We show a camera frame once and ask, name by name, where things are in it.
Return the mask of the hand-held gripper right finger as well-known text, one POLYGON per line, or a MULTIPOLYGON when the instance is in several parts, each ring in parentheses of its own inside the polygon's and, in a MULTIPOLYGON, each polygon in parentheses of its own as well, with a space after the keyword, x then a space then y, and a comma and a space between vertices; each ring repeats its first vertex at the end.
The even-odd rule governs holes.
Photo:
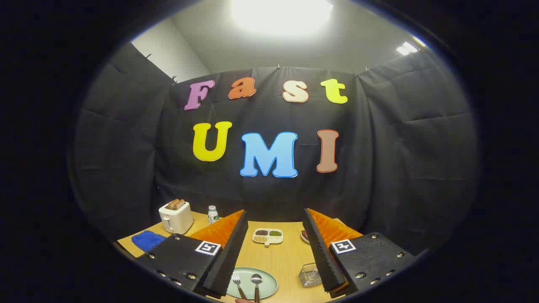
POLYGON ((331 298, 364 295, 418 261, 379 232, 361 234, 310 208, 304 209, 303 226, 331 298))

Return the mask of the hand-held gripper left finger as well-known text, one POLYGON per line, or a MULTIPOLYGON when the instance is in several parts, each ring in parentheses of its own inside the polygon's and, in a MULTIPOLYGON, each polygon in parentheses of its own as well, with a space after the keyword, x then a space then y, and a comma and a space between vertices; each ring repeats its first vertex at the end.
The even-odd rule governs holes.
POLYGON ((190 236, 172 234, 135 259, 143 270, 183 292, 226 295, 248 221, 239 210, 190 236))

